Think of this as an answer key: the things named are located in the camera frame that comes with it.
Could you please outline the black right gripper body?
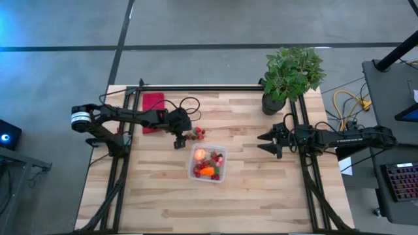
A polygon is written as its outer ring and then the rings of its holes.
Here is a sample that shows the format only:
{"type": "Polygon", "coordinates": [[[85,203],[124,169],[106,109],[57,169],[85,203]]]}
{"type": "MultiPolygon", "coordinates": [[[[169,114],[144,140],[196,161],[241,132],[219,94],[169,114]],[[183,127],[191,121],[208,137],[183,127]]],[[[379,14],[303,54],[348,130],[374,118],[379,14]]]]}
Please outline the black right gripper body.
{"type": "Polygon", "coordinates": [[[277,131],[276,135],[276,143],[280,144],[282,146],[282,153],[283,153],[283,147],[288,147],[292,152],[295,151],[293,147],[295,147],[295,144],[291,143],[291,131],[280,133],[277,131]]]}

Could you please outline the black pole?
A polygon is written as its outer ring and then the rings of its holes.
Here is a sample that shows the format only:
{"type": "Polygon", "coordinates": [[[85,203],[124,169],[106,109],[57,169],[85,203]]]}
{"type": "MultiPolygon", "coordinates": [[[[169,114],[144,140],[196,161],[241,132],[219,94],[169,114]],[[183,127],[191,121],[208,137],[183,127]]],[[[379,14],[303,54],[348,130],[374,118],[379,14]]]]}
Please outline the black pole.
{"type": "Polygon", "coordinates": [[[386,55],[382,60],[374,62],[375,68],[380,72],[386,72],[388,68],[400,60],[410,50],[418,45],[418,30],[409,36],[404,42],[397,46],[392,52],[386,55]]]}

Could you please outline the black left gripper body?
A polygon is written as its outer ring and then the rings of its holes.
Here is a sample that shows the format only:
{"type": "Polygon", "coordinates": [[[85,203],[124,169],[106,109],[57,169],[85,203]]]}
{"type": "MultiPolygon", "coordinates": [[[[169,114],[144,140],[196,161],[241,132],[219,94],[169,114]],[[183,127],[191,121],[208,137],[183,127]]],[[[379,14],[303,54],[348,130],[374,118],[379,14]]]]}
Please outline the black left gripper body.
{"type": "Polygon", "coordinates": [[[167,124],[165,131],[174,135],[182,135],[183,132],[192,129],[190,117],[183,108],[177,108],[168,112],[165,116],[165,121],[167,124]]]}

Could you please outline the gray desk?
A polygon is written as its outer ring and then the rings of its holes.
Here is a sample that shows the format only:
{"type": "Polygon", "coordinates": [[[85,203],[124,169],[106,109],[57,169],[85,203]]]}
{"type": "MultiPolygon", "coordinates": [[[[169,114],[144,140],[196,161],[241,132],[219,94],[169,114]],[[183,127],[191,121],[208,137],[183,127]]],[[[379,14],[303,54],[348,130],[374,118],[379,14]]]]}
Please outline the gray desk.
{"type": "Polygon", "coordinates": [[[395,202],[382,171],[383,165],[418,162],[418,122],[394,118],[415,104],[413,91],[418,90],[418,70],[395,63],[387,72],[380,72],[372,61],[363,62],[362,68],[377,124],[392,130],[399,143],[372,159],[381,214],[391,223],[418,226],[418,200],[395,202]]]}

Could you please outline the red folded cloth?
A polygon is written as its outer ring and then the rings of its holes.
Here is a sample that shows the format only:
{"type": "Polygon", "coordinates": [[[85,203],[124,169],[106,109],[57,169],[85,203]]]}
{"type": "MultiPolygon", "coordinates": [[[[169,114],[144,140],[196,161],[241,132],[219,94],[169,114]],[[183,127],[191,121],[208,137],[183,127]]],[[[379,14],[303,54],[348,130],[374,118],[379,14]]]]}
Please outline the red folded cloth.
{"type": "Polygon", "coordinates": [[[142,97],[142,110],[164,109],[165,96],[163,93],[145,93],[142,97]]]}

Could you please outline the orange toy fruit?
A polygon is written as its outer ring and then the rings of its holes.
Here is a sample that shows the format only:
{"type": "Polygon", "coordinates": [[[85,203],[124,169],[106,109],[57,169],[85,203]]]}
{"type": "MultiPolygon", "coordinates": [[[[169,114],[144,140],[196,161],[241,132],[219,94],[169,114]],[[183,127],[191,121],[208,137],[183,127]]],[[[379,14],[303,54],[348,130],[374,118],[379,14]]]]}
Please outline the orange toy fruit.
{"type": "Polygon", "coordinates": [[[202,168],[199,173],[203,176],[215,176],[219,174],[219,168],[215,166],[209,166],[202,168]]]}

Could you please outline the white paper sheet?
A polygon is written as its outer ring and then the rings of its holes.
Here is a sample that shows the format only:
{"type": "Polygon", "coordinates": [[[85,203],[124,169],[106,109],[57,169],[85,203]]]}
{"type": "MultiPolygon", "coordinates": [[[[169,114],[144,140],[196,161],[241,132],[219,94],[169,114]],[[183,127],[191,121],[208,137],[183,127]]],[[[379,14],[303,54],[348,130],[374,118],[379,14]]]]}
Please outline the white paper sheet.
{"type": "Polygon", "coordinates": [[[352,176],[353,175],[353,171],[352,171],[352,162],[351,162],[351,157],[347,157],[345,159],[339,160],[338,161],[339,167],[340,167],[340,172],[343,175],[348,175],[348,176],[352,176]]]}

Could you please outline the screen with blue display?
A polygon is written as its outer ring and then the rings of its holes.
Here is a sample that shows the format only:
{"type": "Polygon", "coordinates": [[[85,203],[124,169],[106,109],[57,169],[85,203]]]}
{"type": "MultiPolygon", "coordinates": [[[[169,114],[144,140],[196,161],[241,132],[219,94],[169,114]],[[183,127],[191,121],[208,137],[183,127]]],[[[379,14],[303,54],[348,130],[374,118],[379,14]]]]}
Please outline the screen with blue display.
{"type": "Polygon", "coordinates": [[[397,121],[417,122],[418,123],[418,103],[401,111],[394,116],[397,121]]]}

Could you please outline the backlit colourful keyboard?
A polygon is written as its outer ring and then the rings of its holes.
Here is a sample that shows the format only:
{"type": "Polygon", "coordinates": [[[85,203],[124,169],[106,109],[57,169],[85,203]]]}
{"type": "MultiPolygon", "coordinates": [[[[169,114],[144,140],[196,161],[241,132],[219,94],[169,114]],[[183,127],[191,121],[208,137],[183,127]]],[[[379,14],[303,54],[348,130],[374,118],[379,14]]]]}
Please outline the backlit colourful keyboard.
{"type": "Polygon", "coordinates": [[[418,200],[418,162],[385,164],[381,169],[395,202],[418,200]]]}

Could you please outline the black box blue light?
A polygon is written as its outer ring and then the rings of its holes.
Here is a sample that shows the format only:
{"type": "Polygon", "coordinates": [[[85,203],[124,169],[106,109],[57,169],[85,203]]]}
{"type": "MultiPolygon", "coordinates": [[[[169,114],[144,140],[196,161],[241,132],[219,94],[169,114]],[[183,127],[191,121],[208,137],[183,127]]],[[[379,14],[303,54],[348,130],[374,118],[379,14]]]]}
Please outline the black box blue light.
{"type": "Polygon", "coordinates": [[[0,147],[15,151],[21,135],[21,128],[0,119],[0,147]]]}

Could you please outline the gray metal stand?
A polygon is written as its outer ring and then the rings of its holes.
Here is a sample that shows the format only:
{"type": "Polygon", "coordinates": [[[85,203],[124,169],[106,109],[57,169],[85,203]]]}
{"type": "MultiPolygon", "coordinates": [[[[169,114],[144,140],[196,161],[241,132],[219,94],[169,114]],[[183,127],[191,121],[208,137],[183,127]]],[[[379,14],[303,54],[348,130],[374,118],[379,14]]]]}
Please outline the gray metal stand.
{"type": "Polygon", "coordinates": [[[0,148],[0,158],[6,160],[5,174],[8,176],[10,172],[11,177],[11,183],[7,184],[5,203],[0,206],[0,235],[11,235],[11,226],[18,210],[18,203],[29,183],[32,168],[37,167],[41,172],[48,172],[52,163],[6,148],[0,148]]]}

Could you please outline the clear plastic tupperware container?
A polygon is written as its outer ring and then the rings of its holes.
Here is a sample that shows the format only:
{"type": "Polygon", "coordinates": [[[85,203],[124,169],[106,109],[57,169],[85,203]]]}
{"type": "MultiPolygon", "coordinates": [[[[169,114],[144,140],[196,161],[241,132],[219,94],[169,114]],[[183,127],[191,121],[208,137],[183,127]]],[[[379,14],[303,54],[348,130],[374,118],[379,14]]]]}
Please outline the clear plastic tupperware container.
{"type": "Polygon", "coordinates": [[[187,169],[187,175],[189,177],[189,179],[191,180],[197,180],[197,181],[205,181],[205,182],[210,182],[210,183],[222,183],[225,180],[226,177],[226,171],[227,171],[227,158],[228,158],[228,153],[227,150],[221,146],[214,146],[214,145],[209,145],[209,144],[194,144],[191,148],[191,154],[190,154],[190,158],[189,158],[189,162],[188,162],[188,169],[187,169]],[[193,158],[193,154],[194,151],[197,149],[205,149],[206,150],[206,158],[203,161],[200,162],[196,162],[193,158]],[[221,166],[218,167],[219,168],[219,176],[220,179],[219,180],[211,180],[211,176],[203,176],[201,175],[199,178],[196,178],[195,174],[193,173],[193,169],[195,167],[197,167],[199,169],[199,171],[201,170],[198,167],[198,164],[202,164],[205,161],[210,161],[211,162],[211,166],[216,166],[217,162],[214,162],[211,160],[211,152],[215,151],[218,155],[221,153],[223,155],[224,161],[221,162],[221,166]]]}

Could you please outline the green potted plant black pot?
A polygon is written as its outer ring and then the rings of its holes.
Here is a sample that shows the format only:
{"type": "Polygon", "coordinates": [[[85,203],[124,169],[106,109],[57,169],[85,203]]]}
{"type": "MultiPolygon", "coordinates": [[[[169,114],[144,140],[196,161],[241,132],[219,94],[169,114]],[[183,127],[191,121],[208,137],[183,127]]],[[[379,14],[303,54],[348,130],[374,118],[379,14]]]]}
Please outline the green potted plant black pot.
{"type": "Polygon", "coordinates": [[[287,101],[295,102],[307,91],[317,89],[326,77],[321,68],[323,60],[312,48],[280,48],[266,58],[262,111],[269,116],[280,111],[287,101]]]}

